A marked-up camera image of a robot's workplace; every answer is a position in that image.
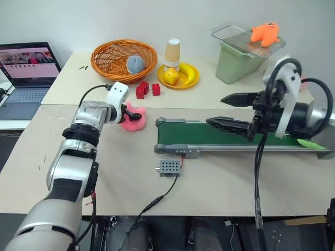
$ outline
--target laptop keyboard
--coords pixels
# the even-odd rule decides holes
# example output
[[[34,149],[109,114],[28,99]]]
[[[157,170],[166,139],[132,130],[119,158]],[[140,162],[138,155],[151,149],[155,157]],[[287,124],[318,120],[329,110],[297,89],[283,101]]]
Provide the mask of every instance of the laptop keyboard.
[[[6,103],[41,103],[49,89],[14,90]]]

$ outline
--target white table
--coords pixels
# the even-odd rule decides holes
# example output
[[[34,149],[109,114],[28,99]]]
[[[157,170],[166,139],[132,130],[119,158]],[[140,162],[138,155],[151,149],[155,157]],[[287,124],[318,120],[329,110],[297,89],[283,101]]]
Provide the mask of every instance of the white table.
[[[93,70],[90,62],[91,54],[91,52],[74,52],[41,103],[45,105],[78,105],[81,97],[88,89],[102,83],[111,83]],[[163,61],[161,56],[158,59],[154,71],[144,79],[150,85],[160,83],[156,72]],[[258,71],[232,85],[227,85],[215,76],[217,58],[182,57],[181,61],[190,63],[198,69],[200,80],[195,86],[186,90],[172,90],[160,84],[161,96],[153,97],[150,92],[144,100],[138,100],[135,94],[137,85],[131,85],[128,100],[138,107],[234,109],[232,106],[221,103],[220,100],[232,93],[264,90],[262,76],[271,62],[270,60],[264,62]],[[88,65],[87,70],[79,70],[83,65]],[[86,96],[86,100],[105,101],[106,96],[107,91],[104,88],[99,88],[90,92]],[[312,95],[307,89],[302,90],[299,94],[300,101],[310,102],[312,99]]]
[[[46,175],[76,111],[76,106],[42,105],[23,132],[0,175],[0,212],[27,213],[47,194]],[[159,155],[155,119],[234,116],[250,120],[243,109],[147,109],[147,125],[135,133],[117,124],[103,128],[98,145],[97,213],[137,215],[149,202],[165,193],[173,178],[155,171]],[[253,153],[201,153],[186,159],[176,185],[147,215],[254,216]],[[263,216],[326,214],[335,196],[333,160],[315,154],[264,153],[260,171]],[[83,206],[90,215],[92,206]]]
[[[11,87],[10,82],[3,82],[0,84],[0,88],[8,90]],[[12,86],[8,93],[10,94],[15,88]],[[0,106],[6,101],[8,97],[6,96],[1,102]],[[0,131],[11,131],[11,130],[24,130],[30,120],[0,120]]]

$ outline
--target yellow fruit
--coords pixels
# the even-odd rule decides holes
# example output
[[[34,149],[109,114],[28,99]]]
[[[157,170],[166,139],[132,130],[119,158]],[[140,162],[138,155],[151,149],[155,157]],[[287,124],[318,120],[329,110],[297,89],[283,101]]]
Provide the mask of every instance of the yellow fruit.
[[[185,63],[180,63],[179,71],[181,71],[187,76],[187,80],[185,81],[185,86],[192,83],[195,80],[195,71],[190,65],[185,64]]]
[[[175,68],[169,68],[163,75],[163,79],[168,85],[176,85],[179,78],[180,74]]]

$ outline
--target red cube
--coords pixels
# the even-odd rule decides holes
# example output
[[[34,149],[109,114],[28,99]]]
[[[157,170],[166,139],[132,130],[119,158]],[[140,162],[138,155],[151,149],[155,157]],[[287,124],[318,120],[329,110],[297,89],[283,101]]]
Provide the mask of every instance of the red cube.
[[[143,81],[140,84],[140,87],[143,87],[145,95],[148,94],[148,92],[149,92],[149,83],[148,82]]]
[[[151,90],[152,90],[153,96],[160,96],[161,95],[161,87],[159,86],[158,83],[152,84],[151,85]]]
[[[136,98],[144,99],[144,89],[141,86],[136,87]]]

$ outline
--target wicker basket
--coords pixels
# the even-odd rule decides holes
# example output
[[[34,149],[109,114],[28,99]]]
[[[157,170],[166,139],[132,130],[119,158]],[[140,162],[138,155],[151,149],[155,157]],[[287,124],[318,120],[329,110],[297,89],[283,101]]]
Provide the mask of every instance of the wicker basket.
[[[127,59],[132,55],[141,56],[146,67],[136,75],[130,75],[126,67]],[[154,69],[157,64],[157,54],[151,46],[145,43],[119,39],[96,48],[91,56],[91,64],[102,77],[130,84],[141,80]]]

